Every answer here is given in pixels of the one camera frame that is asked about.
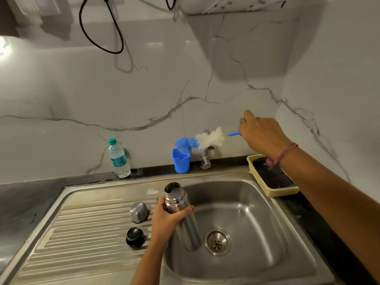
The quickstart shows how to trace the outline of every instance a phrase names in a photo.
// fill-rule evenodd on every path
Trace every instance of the chrome faucet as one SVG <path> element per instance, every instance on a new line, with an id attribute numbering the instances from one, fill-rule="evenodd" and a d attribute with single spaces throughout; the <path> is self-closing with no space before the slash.
<path id="1" fill-rule="evenodd" d="M 203 133 L 207 133 L 208 135 L 210 134 L 210 130 L 205 129 Z M 214 147 L 210 146 L 202 151 L 202 169 L 210 169 L 211 168 L 211 162 L 209 159 L 209 150 L 213 150 Z"/>

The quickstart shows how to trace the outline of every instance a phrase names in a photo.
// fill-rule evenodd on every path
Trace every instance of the stainless steel bottle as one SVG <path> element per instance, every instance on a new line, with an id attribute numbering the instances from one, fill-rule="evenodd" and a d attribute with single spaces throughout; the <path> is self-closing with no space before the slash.
<path id="1" fill-rule="evenodd" d="M 165 203 L 170 213 L 176 213 L 190 205 L 187 193 L 178 182 L 172 182 L 165 187 Z M 199 229 L 194 213 L 187 215 L 177 225 L 179 240 L 187 251 L 196 251 L 202 245 Z"/>

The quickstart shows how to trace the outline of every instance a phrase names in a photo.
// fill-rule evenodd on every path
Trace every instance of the bottle label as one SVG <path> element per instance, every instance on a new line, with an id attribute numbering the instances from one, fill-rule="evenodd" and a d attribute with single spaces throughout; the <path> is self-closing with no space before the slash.
<path id="1" fill-rule="evenodd" d="M 116 159 L 111 158 L 111 161 L 115 167 L 121 167 L 121 166 L 124 166 L 126 164 L 126 157 L 125 157 L 125 155 L 123 155 L 123 156 L 116 158 Z"/>

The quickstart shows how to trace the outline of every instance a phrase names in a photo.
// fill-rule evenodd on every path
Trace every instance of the drain strainer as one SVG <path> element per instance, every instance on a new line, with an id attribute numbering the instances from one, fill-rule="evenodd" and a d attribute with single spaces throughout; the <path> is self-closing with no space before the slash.
<path id="1" fill-rule="evenodd" d="M 231 237 L 220 227 L 214 228 L 204 235 L 204 245 L 214 256 L 223 256 L 231 249 Z"/>

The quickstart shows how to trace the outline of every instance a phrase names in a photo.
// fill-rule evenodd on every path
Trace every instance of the blue handle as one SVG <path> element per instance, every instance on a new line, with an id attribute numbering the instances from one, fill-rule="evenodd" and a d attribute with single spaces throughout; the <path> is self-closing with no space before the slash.
<path id="1" fill-rule="evenodd" d="M 229 136 L 236 136 L 236 135 L 240 135 L 240 131 L 234 131 L 234 132 L 230 132 L 228 133 Z"/>

